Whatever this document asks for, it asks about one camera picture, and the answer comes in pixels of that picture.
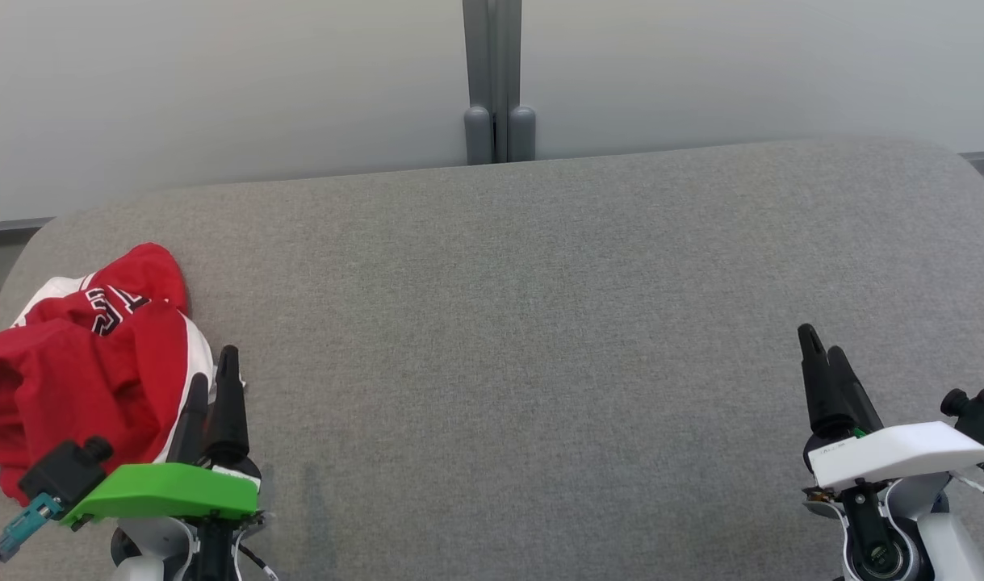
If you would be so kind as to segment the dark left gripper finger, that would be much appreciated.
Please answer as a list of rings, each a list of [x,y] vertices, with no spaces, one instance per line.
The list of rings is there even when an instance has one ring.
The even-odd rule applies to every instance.
[[[233,466],[249,455],[245,389],[236,346],[226,345],[220,350],[215,381],[216,397],[205,430],[205,457],[214,466]]]
[[[193,464],[203,456],[203,439],[210,406],[210,380],[204,373],[191,379],[186,401],[179,412],[166,461]]]

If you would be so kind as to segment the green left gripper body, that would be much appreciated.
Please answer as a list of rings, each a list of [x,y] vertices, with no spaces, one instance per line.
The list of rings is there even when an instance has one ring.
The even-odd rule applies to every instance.
[[[246,467],[211,470],[182,463],[127,464],[115,468],[60,519],[72,526],[86,517],[207,518],[241,521],[258,511],[262,472]]]

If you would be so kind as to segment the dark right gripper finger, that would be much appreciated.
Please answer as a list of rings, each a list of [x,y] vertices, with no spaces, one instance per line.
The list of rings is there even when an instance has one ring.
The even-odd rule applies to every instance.
[[[806,411],[814,437],[835,441],[852,437],[856,416],[838,379],[835,350],[828,349],[812,324],[798,326]]]
[[[868,397],[863,383],[853,370],[841,346],[833,345],[827,352],[828,363],[835,387],[842,395],[848,409],[856,419],[856,426],[863,433],[875,433],[884,427],[876,408]]]

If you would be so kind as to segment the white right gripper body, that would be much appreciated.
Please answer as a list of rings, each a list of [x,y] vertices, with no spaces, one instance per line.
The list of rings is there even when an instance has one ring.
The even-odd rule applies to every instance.
[[[984,463],[984,445],[939,422],[897,425],[851,437],[808,453],[823,489],[843,491],[865,483],[966,470]]]

